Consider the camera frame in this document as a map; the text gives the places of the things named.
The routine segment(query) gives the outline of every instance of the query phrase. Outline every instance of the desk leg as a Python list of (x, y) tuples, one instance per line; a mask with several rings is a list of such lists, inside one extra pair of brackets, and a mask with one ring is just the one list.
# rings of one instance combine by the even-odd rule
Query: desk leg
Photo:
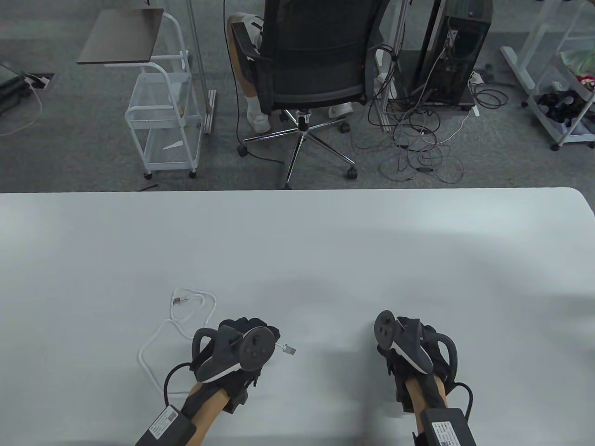
[(209, 134), (211, 133), (214, 114), (215, 114), (215, 104), (217, 102), (217, 91), (216, 90), (208, 90), (206, 87), (206, 79), (205, 79), (205, 69), (202, 65), (202, 57), (201, 57), (201, 46), (198, 41), (198, 33), (196, 31), (196, 20), (194, 16), (194, 8), (192, 7), (192, 0), (186, 0), (186, 9), (188, 10), (188, 18), (190, 21), (190, 32), (192, 34), (192, 42), (194, 44), (194, 53), (196, 59), (196, 65), (198, 66), (198, 77), (201, 81), (201, 89), (202, 89), (202, 100), (205, 103), (205, 125), (203, 127), (204, 133)]
[(535, 81), (527, 72), (527, 65), (531, 61), (537, 50), (537, 46), (547, 31), (548, 19), (558, 9), (561, 2), (562, 0), (544, 1), (537, 19), (533, 22), (529, 36), (525, 40), (518, 55), (510, 46), (502, 46), (500, 48), (500, 51), (502, 51), (502, 54), (504, 55), (504, 59), (506, 59), (506, 62), (511, 66), (512, 71), (515, 73), (516, 78), (527, 94), (531, 93), (533, 88), (535, 88)]
[[(399, 49), (402, 46), (403, 39), (405, 38), (405, 18), (407, 17), (407, 7), (409, 6), (409, 0), (401, 0), (401, 8), (394, 9), (393, 21), (390, 27), (389, 44), (392, 46), (394, 51), (398, 54)], [(384, 78), (393, 66), (393, 61), (389, 54), (385, 51), (378, 50), (376, 52), (376, 64), (378, 71), (384, 74)], [(383, 131), (390, 131), (390, 121), (384, 114), (386, 106), (389, 103), (390, 98), (397, 97), (397, 88), (392, 80), (389, 87), (384, 91), (382, 97), (374, 101), (374, 108), (378, 114), (378, 121), (382, 126)]]

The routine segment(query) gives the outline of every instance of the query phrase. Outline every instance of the person's leg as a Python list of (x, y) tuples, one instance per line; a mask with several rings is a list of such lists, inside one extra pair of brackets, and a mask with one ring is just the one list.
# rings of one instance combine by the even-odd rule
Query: person's leg
[(254, 47), (258, 49), (261, 40), (260, 32), (262, 29), (262, 20), (255, 15), (243, 14), (240, 12), (233, 14), (227, 21), (227, 43), (231, 56), (231, 66), (233, 67), (236, 79), (239, 81), (240, 86), (242, 87), (244, 96), (246, 96), (246, 103), (248, 105), (248, 122), (255, 132), (266, 133), (271, 130), (271, 125), (268, 122), (268, 116), (266, 116), (261, 111), (260, 102), (258, 100), (258, 96), (256, 95), (256, 88), (242, 74), (236, 43), (233, 40), (233, 35), (231, 33), (231, 24), (239, 22), (244, 22), (246, 24), (246, 29), (248, 30), (250, 40), (252, 41)]

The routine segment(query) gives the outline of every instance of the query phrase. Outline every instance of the black glove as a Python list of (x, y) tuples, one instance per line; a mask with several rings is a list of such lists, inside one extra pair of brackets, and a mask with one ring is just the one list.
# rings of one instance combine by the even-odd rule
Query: black glove
[[(265, 326), (269, 330), (271, 330), (271, 332), (273, 332), (273, 335), (275, 336), (275, 341), (278, 341), (281, 337), (279, 330), (276, 327), (267, 325), (265, 322), (257, 318), (253, 318), (250, 320), (248, 320), (247, 318), (240, 318), (236, 321), (226, 319), (219, 324), (219, 327), (221, 328), (222, 325), (230, 326), (238, 330), (240, 333), (246, 333), (257, 326)], [(201, 350), (201, 352), (196, 356), (196, 358), (193, 358), (190, 370), (194, 371), (198, 369), (198, 367), (200, 367), (208, 358), (212, 356), (214, 345), (215, 341), (211, 340), (206, 345), (206, 347), (203, 350)], [(253, 372), (238, 370), (237, 372), (229, 373), (228, 375), (225, 375), (222, 378), (214, 381), (213, 384), (223, 389), (227, 393), (227, 396), (229, 396), (231, 400), (234, 400), (245, 389), (247, 389), (250, 384), (253, 383), (254, 386), (256, 386), (256, 382), (258, 381), (258, 377), (261, 374), (261, 370), (262, 368)]]
[[(402, 316), (398, 317), (397, 319), (403, 326), (406, 326), (409, 322), (409, 318)], [(436, 333), (436, 330), (429, 325), (425, 325), (423, 330)], [(450, 367), (440, 352), (438, 342), (432, 339), (426, 340), (426, 337), (424, 337), (424, 340), (421, 342), (421, 347), (423, 347), (432, 360), (434, 365), (433, 374), (438, 376), (442, 382), (446, 382), (446, 379), (450, 374)], [(385, 350), (380, 346), (376, 346), (376, 349), (386, 359), (386, 366), (389, 375), (392, 374), (394, 376), (394, 382), (397, 385), (397, 401), (403, 403), (403, 408), (406, 412), (412, 412), (413, 404), (405, 383), (410, 378), (418, 378), (418, 380), (421, 380), (427, 377), (427, 375), (417, 371), (403, 356), (399, 355), (395, 349), (390, 348)]]

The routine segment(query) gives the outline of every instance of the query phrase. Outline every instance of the mesh chair back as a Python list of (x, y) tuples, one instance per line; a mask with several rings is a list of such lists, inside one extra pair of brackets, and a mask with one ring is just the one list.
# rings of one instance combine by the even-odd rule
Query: mesh chair back
[(388, 1), (267, 0), (260, 52), (273, 61), (273, 102), (363, 102), (370, 37)]

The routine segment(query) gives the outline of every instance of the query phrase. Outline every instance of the office chair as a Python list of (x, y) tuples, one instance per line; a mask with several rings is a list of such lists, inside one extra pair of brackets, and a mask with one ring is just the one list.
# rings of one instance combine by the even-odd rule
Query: office chair
[(345, 102), (366, 104), (374, 96), (375, 53), (382, 44), (378, 27), (389, 0), (267, 0), (260, 54), (253, 47), (243, 23), (231, 31), (240, 58), (242, 74), (258, 93), (263, 113), (281, 110), (281, 120), (294, 128), (248, 138), (245, 144), (297, 134), (297, 143), (287, 177), (289, 181), (299, 151), (311, 140), (349, 164), (347, 178), (355, 180), (355, 161), (332, 148), (312, 130), (340, 124), (345, 119), (309, 126), (312, 108)]

